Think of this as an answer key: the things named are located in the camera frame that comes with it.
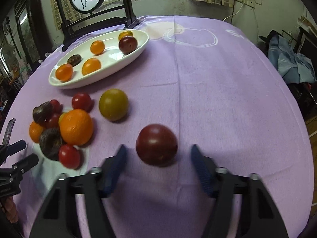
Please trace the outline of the person's left hand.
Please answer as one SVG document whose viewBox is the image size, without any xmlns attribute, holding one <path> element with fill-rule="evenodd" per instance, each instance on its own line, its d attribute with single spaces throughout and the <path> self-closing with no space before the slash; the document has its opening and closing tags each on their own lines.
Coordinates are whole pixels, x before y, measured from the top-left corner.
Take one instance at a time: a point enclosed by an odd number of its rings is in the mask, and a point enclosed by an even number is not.
<svg viewBox="0 0 317 238">
<path fill-rule="evenodd" d="M 2 210 L 5 213 L 7 219 L 15 224 L 18 222 L 19 216 L 16 204 L 14 203 L 13 197 L 7 197 L 2 203 Z"/>
</svg>

